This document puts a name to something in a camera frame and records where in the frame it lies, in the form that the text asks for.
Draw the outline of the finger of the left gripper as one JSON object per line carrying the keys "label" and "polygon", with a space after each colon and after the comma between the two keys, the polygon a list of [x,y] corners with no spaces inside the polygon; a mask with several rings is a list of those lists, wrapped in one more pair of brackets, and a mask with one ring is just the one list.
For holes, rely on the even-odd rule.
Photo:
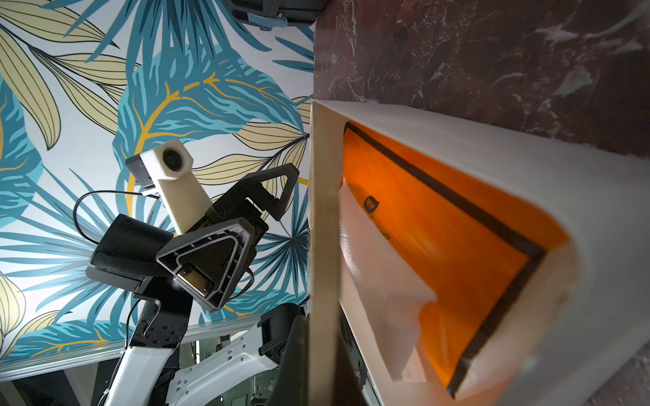
{"label": "finger of the left gripper", "polygon": [[[298,168],[288,163],[246,175],[208,208],[202,218],[203,228],[243,218],[252,225],[254,238],[262,238],[268,230],[267,223],[262,219],[262,213],[266,211],[275,220],[283,216],[289,206],[291,191],[296,186],[299,174]],[[289,190],[283,191],[277,198],[262,183],[281,178],[286,179]]]}
{"label": "finger of the left gripper", "polygon": [[217,312],[249,269],[253,242],[253,226],[235,218],[173,238],[156,260],[203,309]]}

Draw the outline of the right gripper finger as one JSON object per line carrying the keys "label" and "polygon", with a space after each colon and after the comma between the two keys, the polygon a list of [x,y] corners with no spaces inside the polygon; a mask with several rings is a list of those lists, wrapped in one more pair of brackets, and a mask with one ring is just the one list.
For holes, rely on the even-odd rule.
{"label": "right gripper finger", "polygon": [[279,365],[277,382],[267,406],[303,406],[308,403],[309,321],[305,316],[294,319],[284,354]]}

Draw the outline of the yellow wooden lid bottom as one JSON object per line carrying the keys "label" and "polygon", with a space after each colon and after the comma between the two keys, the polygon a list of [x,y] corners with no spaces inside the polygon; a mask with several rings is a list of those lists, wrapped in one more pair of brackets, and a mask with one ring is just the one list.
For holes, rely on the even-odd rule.
{"label": "yellow wooden lid bottom", "polygon": [[311,105],[311,318],[308,404],[333,403],[340,317],[340,208],[345,119],[323,101]]}

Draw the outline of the orange tissue pack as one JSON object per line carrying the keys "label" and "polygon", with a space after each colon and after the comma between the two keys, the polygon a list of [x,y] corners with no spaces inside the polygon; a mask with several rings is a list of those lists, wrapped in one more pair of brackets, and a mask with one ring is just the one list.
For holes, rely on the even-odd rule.
{"label": "orange tissue pack", "polygon": [[341,247],[389,375],[463,399],[506,382],[577,275],[544,211],[358,123],[343,134]]}

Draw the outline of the white tissue box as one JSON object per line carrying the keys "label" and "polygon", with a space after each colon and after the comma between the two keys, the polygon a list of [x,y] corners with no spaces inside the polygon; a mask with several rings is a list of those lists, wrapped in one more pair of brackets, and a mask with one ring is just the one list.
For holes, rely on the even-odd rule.
{"label": "white tissue box", "polygon": [[649,339],[649,163],[311,107],[311,400],[340,303],[381,405],[578,405]]}

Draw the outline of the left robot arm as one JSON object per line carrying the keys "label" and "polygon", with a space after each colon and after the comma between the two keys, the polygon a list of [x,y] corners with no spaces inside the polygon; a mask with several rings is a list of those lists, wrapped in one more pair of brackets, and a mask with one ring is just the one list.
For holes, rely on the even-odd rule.
{"label": "left robot arm", "polygon": [[[174,230],[120,215],[86,270],[90,279],[145,302],[135,327],[126,332],[125,352],[103,404],[204,405],[289,361],[291,345],[303,344],[306,332],[305,311],[291,303],[264,313],[243,337],[203,362],[184,369],[168,365],[187,332],[193,304],[219,311],[240,296],[238,283],[252,275],[257,243],[267,232],[262,214],[284,214],[298,177],[292,164],[248,174],[212,201],[192,173],[151,175]],[[281,196],[264,187],[277,178],[286,181]]]}

